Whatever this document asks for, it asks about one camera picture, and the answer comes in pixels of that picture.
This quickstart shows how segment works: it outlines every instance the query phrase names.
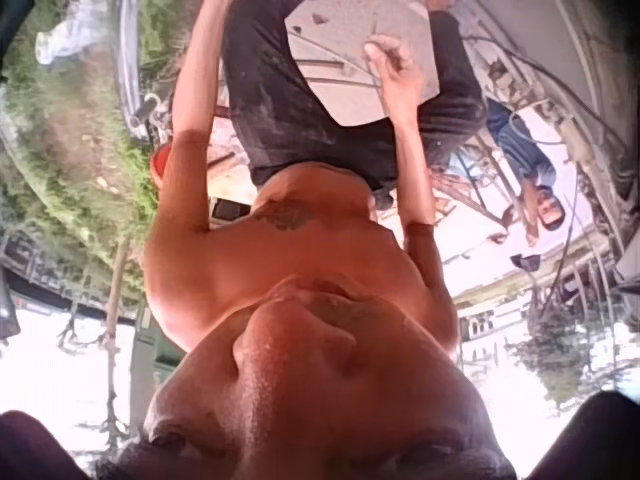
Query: cable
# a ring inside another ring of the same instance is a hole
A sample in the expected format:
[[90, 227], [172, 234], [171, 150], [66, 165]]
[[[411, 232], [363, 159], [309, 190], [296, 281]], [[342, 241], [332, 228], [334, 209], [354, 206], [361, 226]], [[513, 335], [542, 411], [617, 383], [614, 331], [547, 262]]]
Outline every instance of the cable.
[[481, 37], [481, 36], [476, 36], [476, 35], [469, 35], [469, 36], [466, 36], [466, 37], [462, 37], [462, 39], [463, 40], [471, 40], [471, 41], [475, 40], [475, 41], [493, 43], [494, 45], [499, 47], [504, 53], [506, 53], [510, 57], [521, 61], [525, 65], [528, 65], [529, 67], [533, 68], [534, 70], [542, 73], [543, 75], [545, 75], [548, 78], [550, 78], [551, 80], [553, 80], [560, 88], [562, 88], [562, 90], [565, 91], [565, 93], [567, 93], [578, 105], [580, 105], [584, 109], [584, 111], [586, 111], [591, 117], [593, 117], [593, 119], [596, 120], [607, 131], [607, 133], [609, 135], [611, 135], [616, 140], [616, 142], [618, 142], [620, 147], [623, 149], [625, 155], [628, 154], [629, 148], [627, 147], [627, 144], [622, 141], [622, 138], [620, 138], [620, 136], [616, 133], [616, 131], [609, 124], [607, 124], [602, 119], [602, 117], [600, 117], [600, 115], [598, 115], [596, 112], [594, 112], [591, 109], [591, 107], [589, 107], [589, 105], [587, 105], [573, 91], [573, 89], [569, 85], [567, 85], [564, 81], [562, 81], [557, 75], [551, 73], [549, 70], [544, 68], [542, 65], [540, 65], [535, 60], [531, 60], [529, 58], [526, 58], [526, 57], [524, 57], [524, 56], [512, 51], [512, 50], [509, 50], [507, 47], [503, 46], [500, 42], [498, 42], [497, 40], [494, 40], [492, 38], [486, 38], [486, 37]]
[[542, 140], [534, 140], [533, 138], [531, 138], [530, 135], [527, 135], [526, 133], [521, 132], [515, 124], [516, 116], [519, 115], [523, 110], [526, 110], [527, 108], [533, 108], [535, 106], [541, 105], [544, 102], [548, 102], [550, 100], [551, 100], [550, 98], [543, 98], [542, 100], [538, 100], [537, 102], [530, 103], [529, 105], [526, 105], [516, 110], [515, 112], [513, 112], [509, 116], [509, 125], [511, 125], [511, 129], [515, 132], [515, 134], [518, 135], [520, 138], [526, 140], [527, 142], [537, 143], [538, 145], [549, 145], [552, 147], [557, 147], [558, 145], [564, 145], [564, 142], [545, 142]]
[[549, 307], [549, 303], [553, 298], [553, 293], [556, 288], [558, 288], [558, 282], [560, 281], [560, 277], [562, 276], [562, 270], [564, 270], [564, 262], [567, 259], [567, 254], [569, 253], [569, 245], [571, 245], [571, 236], [573, 235], [573, 226], [576, 221], [576, 203], [578, 202], [578, 171], [576, 170], [576, 191], [573, 194], [573, 207], [571, 214], [571, 224], [569, 225], [569, 233], [567, 233], [567, 241], [564, 245], [564, 251], [562, 252], [562, 258], [560, 259], [560, 265], [558, 265], [558, 273], [556, 274], [556, 278], [553, 280], [553, 284], [551, 285], [551, 290], [549, 291], [549, 295], [544, 302], [544, 306], [542, 307], [542, 312], [540, 313], [540, 321], [544, 320], [544, 315], [547, 313], [547, 308]]

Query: man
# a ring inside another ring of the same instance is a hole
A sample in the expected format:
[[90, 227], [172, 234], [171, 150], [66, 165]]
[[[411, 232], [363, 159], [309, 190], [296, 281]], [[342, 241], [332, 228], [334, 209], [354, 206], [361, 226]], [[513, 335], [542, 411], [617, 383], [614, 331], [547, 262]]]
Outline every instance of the man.
[[[390, 120], [346, 129], [291, 56], [284, 20], [299, 3], [203, 2], [145, 259], [153, 312], [189, 354], [120, 468], [133, 478], [513, 478], [450, 360], [458, 322], [433, 238], [425, 150], [437, 165], [485, 121], [457, 22], [432, 11], [442, 94], [421, 106], [424, 78], [406, 46], [373, 37], [365, 50]], [[221, 53], [261, 188], [249, 217], [210, 232]], [[396, 184], [405, 251], [371, 221], [373, 191]]]
[[[548, 231], [555, 231], [564, 223], [566, 214], [560, 200], [553, 193], [556, 170], [551, 160], [531, 138], [524, 121], [513, 111], [493, 99], [488, 100], [489, 120], [487, 127], [500, 147], [522, 187], [525, 213], [528, 219], [527, 242], [534, 247], [540, 239], [538, 221]], [[513, 207], [503, 215], [505, 227], [513, 223]]]

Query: red bucket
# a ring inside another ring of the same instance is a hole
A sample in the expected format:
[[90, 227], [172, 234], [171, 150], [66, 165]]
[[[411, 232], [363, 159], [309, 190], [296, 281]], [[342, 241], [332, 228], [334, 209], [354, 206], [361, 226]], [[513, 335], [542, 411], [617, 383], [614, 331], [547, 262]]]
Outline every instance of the red bucket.
[[158, 190], [162, 188], [162, 178], [164, 177], [164, 172], [167, 168], [170, 154], [171, 144], [166, 143], [151, 157], [151, 178]]

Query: tattoo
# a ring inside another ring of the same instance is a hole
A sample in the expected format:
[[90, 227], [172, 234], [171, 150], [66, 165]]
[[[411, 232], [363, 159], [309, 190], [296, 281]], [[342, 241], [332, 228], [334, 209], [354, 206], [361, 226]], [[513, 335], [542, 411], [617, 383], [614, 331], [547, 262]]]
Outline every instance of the tattoo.
[[288, 202], [267, 204], [253, 218], [265, 220], [281, 232], [294, 232], [313, 220], [314, 215], [308, 206]]

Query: fist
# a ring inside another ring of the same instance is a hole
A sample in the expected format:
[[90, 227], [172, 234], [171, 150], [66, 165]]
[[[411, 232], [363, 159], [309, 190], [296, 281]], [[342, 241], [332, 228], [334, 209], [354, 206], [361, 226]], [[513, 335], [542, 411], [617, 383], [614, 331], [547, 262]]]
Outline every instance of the fist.
[[364, 51], [382, 81], [382, 101], [394, 125], [415, 123], [425, 78], [409, 46], [391, 35], [373, 35]]

